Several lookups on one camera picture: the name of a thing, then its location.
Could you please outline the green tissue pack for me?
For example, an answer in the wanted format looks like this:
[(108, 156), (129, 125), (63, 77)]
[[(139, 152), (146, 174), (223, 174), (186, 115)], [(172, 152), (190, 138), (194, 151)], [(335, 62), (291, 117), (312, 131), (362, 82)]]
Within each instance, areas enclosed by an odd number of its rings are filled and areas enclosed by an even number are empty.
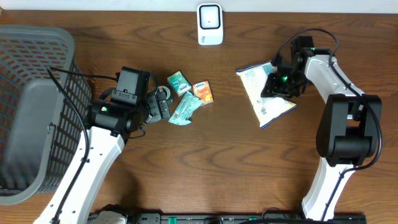
[(187, 81), (181, 71), (175, 72), (167, 78), (169, 85), (172, 87), (178, 97), (183, 96), (192, 89), (191, 84)]

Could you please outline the teal wrapper packet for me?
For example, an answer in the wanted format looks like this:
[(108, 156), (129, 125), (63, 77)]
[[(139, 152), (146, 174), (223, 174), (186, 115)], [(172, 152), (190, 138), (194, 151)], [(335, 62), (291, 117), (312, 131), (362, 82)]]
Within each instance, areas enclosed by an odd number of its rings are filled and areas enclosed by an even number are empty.
[(170, 117), (169, 122), (179, 126), (190, 124), (190, 118), (193, 112), (201, 106), (202, 102), (203, 100), (199, 99), (191, 92), (186, 92), (173, 115)]

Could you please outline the yellow snack chip bag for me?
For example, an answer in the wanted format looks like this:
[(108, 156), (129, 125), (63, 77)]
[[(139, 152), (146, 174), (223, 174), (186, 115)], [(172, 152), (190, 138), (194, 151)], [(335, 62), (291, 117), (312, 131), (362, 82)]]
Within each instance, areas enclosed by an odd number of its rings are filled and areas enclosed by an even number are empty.
[(264, 129), (273, 121), (297, 107), (295, 103), (278, 96), (261, 96), (267, 78), (273, 71), (274, 67), (270, 62), (258, 63), (236, 70), (236, 74), (240, 77), (244, 89), (248, 94), (261, 129)]

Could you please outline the orange snack packet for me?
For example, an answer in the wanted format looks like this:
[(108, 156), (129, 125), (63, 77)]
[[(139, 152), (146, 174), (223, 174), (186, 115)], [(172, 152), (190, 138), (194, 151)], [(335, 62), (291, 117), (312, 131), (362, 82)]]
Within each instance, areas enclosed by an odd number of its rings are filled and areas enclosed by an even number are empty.
[(202, 100), (202, 106), (214, 102), (211, 92), (210, 84), (208, 81), (196, 83), (192, 86), (193, 94)]

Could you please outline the dark green round-label box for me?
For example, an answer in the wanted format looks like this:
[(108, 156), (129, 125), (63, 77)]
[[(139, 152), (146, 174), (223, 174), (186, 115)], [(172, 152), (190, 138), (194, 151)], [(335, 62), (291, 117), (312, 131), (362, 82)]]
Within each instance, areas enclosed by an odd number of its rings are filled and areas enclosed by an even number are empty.
[(161, 85), (158, 87), (159, 92), (164, 92), (168, 104), (174, 102), (173, 94), (168, 86)]

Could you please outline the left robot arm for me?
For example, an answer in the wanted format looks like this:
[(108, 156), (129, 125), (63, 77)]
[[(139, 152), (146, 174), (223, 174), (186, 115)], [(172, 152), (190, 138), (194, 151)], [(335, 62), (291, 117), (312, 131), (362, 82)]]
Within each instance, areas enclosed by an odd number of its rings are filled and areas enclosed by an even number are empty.
[(124, 148), (122, 136), (97, 126), (83, 129), (75, 155), (35, 223), (86, 223), (112, 163)]

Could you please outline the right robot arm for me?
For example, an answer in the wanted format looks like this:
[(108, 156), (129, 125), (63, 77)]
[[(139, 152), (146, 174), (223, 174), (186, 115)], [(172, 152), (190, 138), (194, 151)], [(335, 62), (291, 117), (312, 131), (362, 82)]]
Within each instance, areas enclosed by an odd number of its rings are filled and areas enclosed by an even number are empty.
[(381, 99), (356, 87), (329, 49), (312, 45), (292, 49), (291, 62), (276, 55), (271, 66), (262, 96), (291, 98), (312, 83), (325, 102), (316, 135), (320, 162), (302, 200), (302, 213), (313, 221), (332, 220), (349, 178), (371, 167), (380, 156)]

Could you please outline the white barcode scanner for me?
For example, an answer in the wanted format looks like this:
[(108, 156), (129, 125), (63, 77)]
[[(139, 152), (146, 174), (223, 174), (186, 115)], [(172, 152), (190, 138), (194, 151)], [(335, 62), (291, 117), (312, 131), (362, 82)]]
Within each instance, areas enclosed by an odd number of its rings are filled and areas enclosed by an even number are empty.
[(197, 31), (200, 45), (220, 45), (223, 42), (223, 8), (219, 4), (198, 5)]

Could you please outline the grey plastic shopping basket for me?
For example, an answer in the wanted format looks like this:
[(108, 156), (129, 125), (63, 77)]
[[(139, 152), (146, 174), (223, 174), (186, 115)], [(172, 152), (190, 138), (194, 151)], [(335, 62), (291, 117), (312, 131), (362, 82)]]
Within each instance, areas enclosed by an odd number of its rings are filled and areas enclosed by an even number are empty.
[(56, 27), (1, 26), (1, 204), (54, 192), (80, 140), (92, 93)]

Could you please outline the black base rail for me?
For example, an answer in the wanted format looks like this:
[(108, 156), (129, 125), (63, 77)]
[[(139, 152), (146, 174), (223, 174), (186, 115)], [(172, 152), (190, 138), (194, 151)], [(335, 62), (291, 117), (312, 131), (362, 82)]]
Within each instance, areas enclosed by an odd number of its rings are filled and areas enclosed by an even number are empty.
[[(240, 224), (240, 223), (265, 223), (265, 221), (288, 221), (289, 223), (314, 223), (313, 220), (302, 218), (297, 214), (265, 213), (263, 215), (162, 215), (159, 213), (122, 214), (127, 218), (128, 224)], [(108, 218), (100, 215), (91, 215), (88, 223), (106, 221)], [(367, 224), (365, 215), (337, 215), (323, 223), (337, 224)]]

